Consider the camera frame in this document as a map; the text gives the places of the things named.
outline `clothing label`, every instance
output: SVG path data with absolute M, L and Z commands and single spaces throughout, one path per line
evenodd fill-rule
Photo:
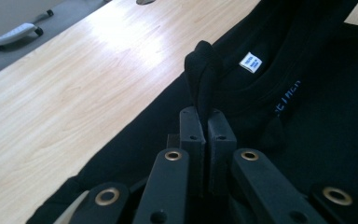
M 248 52 L 246 56 L 240 62 L 240 66 L 247 69 L 251 73 L 255 73 L 261 65 L 261 60 L 254 56 L 251 52 Z

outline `light wood surface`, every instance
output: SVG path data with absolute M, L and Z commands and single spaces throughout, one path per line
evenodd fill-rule
M 0 72 L 0 223 L 23 223 L 257 0 L 113 0 Z M 358 12 L 350 22 L 358 24 Z

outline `metal rivet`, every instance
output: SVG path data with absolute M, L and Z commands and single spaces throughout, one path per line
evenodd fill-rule
M 353 200 L 351 198 L 351 195 L 349 195 L 347 192 L 345 192 L 342 189 L 332 188 L 332 187 L 326 187 L 323 190 L 324 197 L 331 201 L 332 203 L 336 203 L 339 205 L 348 206 L 353 203 Z
M 109 200 L 103 199 L 103 195 L 105 193 L 113 193 L 113 198 L 111 198 Z M 107 206 L 107 205 L 112 204 L 115 201 L 117 201 L 119 196 L 120 196 L 120 192 L 118 191 L 118 189 L 115 189 L 115 188 L 104 189 L 103 191 L 101 191 L 97 194 L 97 196 L 95 197 L 95 202 L 100 206 Z
M 247 161 L 257 161 L 258 155 L 253 151 L 244 151 L 241 153 L 241 156 Z
M 182 153 L 178 151 L 169 151 L 165 153 L 165 159 L 169 161 L 179 161 L 182 158 Z

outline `black plastic part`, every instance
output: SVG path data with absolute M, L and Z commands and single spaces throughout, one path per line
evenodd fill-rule
M 43 30 L 40 27 L 37 27 L 36 30 L 34 31 L 37 35 L 41 36 L 43 34 Z
M 224 114 L 214 109 L 208 119 L 210 170 L 208 190 L 213 195 L 228 195 L 228 160 L 237 149 L 237 138 Z
M 129 196 L 129 190 L 122 184 L 112 182 L 101 184 L 89 191 L 88 196 L 78 206 L 69 223 L 118 223 Z
M 180 148 L 190 156 L 189 195 L 202 196 L 204 185 L 205 138 L 195 107 L 180 112 Z
M 49 9 L 49 10 L 47 11 L 47 13 L 48 13 L 48 15 L 49 15 L 50 17 L 54 16 L 54 12 L 53 12 L 51 9 Z
M 182 149 L 159 152 L 132 223 L 186 223 L 188 166 Z
M 231 172 L 257 223 L 326 223 L 262 152 L 236 150 Z
M 347 190 L 317 184 L 310 190 L 310 202 L 329 223 L 358 223 L 358 197 Z

